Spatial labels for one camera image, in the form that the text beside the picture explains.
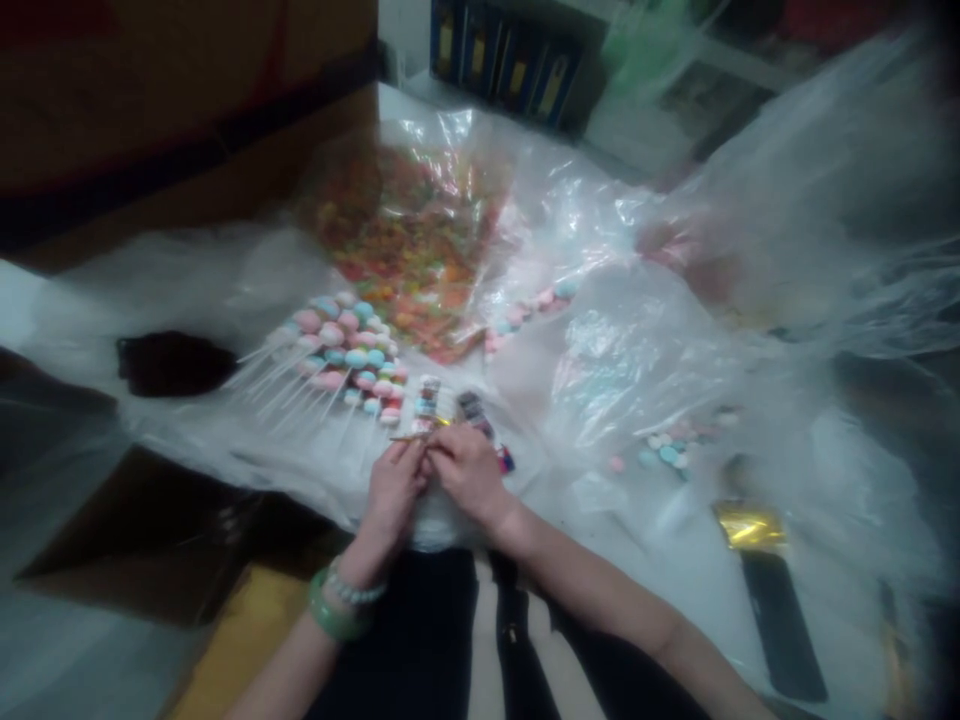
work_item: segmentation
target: hand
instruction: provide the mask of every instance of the hand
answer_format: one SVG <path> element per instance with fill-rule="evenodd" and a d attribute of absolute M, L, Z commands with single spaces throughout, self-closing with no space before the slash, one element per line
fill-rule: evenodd
<path fill-rule="evenodd" d="M 413 510 L 427 481 L 419 474 L 423 442 L 395 442 L 373 464 L 367 510 L 356 539 L 343 553 L 339 574 L 360 589 L 382 582 L 387 566 L 413 529 Z"/>
<path fill-rule="evenodd" d="M 425 464 L 457 507 L 488 534 L 520 505 L 503 486 L 497 451 L 476 428 L 451 425 L 435 432 L 427 444 Z"/>

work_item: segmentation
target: bracelet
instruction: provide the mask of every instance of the bracelet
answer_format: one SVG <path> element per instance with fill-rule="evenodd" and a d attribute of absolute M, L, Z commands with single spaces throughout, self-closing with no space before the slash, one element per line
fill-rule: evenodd
<path fill-rule="evenodd" d="M 347 605 L 370 605 L 382 598 L 384 593 L 387 592 L 386 583 L 380 587 L 373 588 L 373 590 L 358 590 L 355 587 L 347 585 L 340 578 L 340 575 L 337 574 L 337 565 L 339 564 L 340 556 L 337 555 L 337 557 L 333 559 L 333 562 L 330 563 L 330 574 L 327 577 L 327 581 L 330 583 L 330 587 L 333 588 L 333 591 L 337 594 L 337 597 L 343 600 Z"/>
<path fill-rule="evenodd" d="M 367 634 L 373 621 L 359 619 L 334 610 L 323 597 L 323 585 L 329 568 L 324 568 L 310 581 L 310 615 L 323 631 L 339 643 L 353 642 Z"/>

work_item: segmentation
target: black phone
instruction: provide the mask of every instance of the black phone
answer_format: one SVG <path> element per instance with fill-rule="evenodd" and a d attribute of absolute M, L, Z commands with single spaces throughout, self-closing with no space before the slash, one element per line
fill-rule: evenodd
<path fill-rule="evenodd" d="M 826 701 L 827 686 L 786 560 L 760 550 L 743 550 L 740 557 L 770 683 L 794 700 Z"/>

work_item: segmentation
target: person's left hand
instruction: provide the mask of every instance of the person's left hand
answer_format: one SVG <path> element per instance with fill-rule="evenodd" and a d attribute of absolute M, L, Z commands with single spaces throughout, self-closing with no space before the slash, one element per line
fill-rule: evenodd
<path fill-rule="evenodd" d="M 395 442 L 373 464 L 367 510 L 338 569 L 347 584 L 361 589 L 379 584 L 406 544 L 417 498 L 427 487 L 419 473 L 423 452 L 421 440 Z"/>

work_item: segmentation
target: cardboard box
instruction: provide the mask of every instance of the cardboard box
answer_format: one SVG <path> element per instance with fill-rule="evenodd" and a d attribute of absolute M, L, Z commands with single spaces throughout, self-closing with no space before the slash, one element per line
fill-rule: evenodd
<path fill-rule="evenodd" d="M 0 28 L 0 254 L 45 272 L 285 200 L 377 120 L 377 3 L 31 0 Z"/>
<path fill-rule="evenodd" d="M 331 531 L 283 495 L 225 485 L 135 447 L 14 580 L 45 595 L 193 626 L 217 615 L 252 558 L 309 566 L 302 553 Z"/>

